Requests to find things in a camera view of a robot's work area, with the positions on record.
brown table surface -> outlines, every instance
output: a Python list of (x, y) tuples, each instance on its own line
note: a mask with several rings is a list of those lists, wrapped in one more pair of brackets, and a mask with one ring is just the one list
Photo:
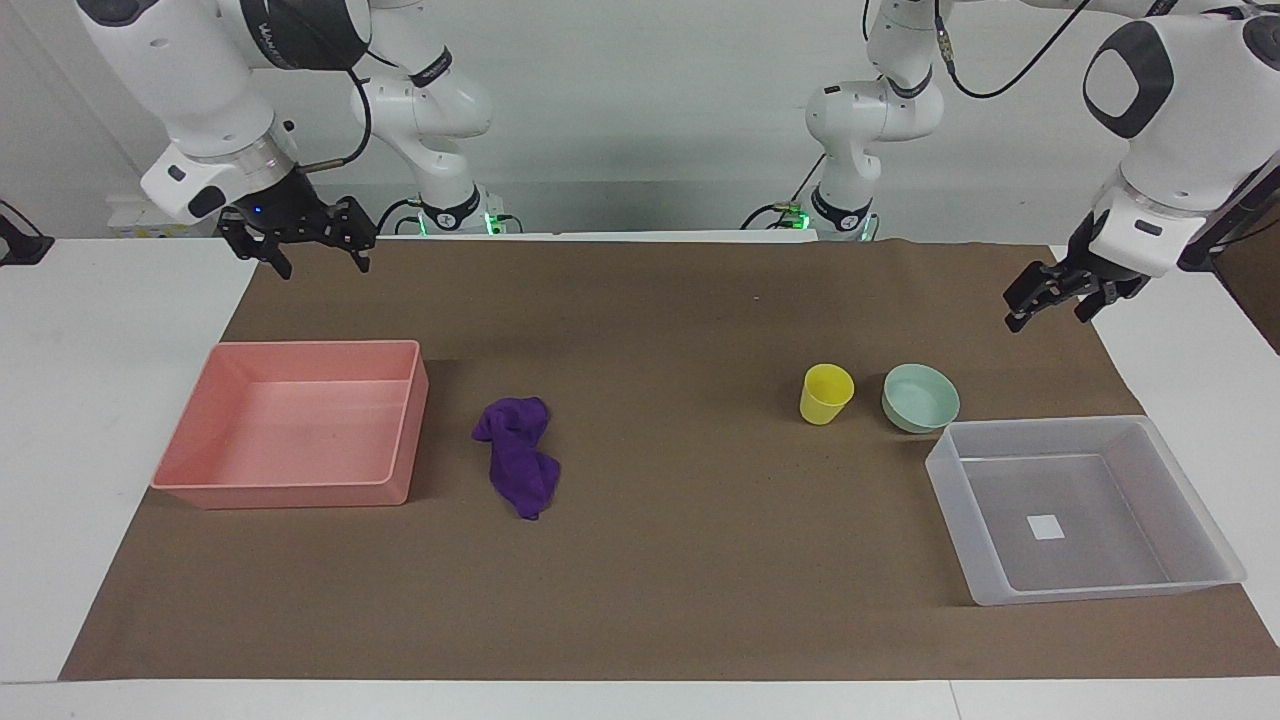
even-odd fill
[[(431, 391), (410, 502), (205, 512), (143, 500), (63, 679), (934, 679), (1280, 674), (1239, 585), (977, 607), (883, 374), (931, 364), (961, 419), (1140, 413), (1092, 328), (1023, 334), (1043, 252), (387, 242), (291, 247), (225, 338), (416, 338)], [(859, 382), (832, 425), (800, 378)], [(538, 395), (553, 506), (515, 518), (468, 432)]]

pink bin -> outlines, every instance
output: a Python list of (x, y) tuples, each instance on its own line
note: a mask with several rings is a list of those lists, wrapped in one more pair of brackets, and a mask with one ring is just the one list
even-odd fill
[(426, 388), (413, 341), (220, 343), (151, 487), (206, 510), (401, 505)]

mint green bowl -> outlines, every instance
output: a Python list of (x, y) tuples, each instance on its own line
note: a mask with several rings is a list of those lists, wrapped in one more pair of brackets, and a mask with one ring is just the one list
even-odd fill
[(884, 377), (884, 415), (899, 428), (932, 433), (960, 415), (960, 393), (946, 375), (928, 365), (899, 365)]

translucent storage bin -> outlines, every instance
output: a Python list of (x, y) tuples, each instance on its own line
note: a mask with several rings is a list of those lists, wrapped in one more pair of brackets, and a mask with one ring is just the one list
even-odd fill
[(978, 605), (1244, 579), (1147, 418), (955, 423), (925, 465)]

white table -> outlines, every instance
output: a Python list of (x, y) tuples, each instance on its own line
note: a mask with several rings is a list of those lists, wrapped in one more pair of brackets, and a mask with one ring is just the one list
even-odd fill
[[(0, 716), (1207, 719), (1271, 717), (1280, 707), (1280, 678), (51, 683), (251, 270), (220, 240), (63, 241), (37, 268), (0, 269), (0, 682), (8, 683), (0, 684)], [(1280, 442), (1270, 424), (1280, 407), (1280, 359), (1207, 275), (1152, 283), (1137, 301), (1103, 313), (1097, 328), (1248, 568), (1245, 589), (1272, 637), (1280, 635), (1280, 562), (1272, 559)]]

